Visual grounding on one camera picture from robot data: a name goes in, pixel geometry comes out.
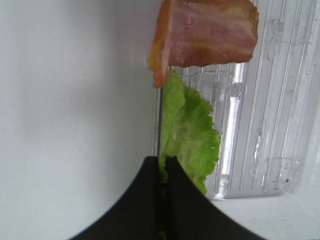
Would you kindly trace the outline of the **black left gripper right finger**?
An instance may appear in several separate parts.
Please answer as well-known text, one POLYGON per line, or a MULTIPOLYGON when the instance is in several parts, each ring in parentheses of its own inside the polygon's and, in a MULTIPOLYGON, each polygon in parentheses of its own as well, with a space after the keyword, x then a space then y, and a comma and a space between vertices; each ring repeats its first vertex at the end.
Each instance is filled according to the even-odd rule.
POLYGON ((215 207, 193 184, 176 157, 167 157, 165 163, 168 240, 260 239, 215 207))

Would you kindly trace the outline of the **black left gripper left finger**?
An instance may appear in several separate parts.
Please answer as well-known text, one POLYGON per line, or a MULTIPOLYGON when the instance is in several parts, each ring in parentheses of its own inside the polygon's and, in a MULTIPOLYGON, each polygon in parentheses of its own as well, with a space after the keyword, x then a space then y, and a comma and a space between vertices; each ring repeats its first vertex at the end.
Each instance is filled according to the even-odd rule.
POLYGON ((158 158, 147 156, 133 182, 119 200, 73 240, 156 239, 158 158))

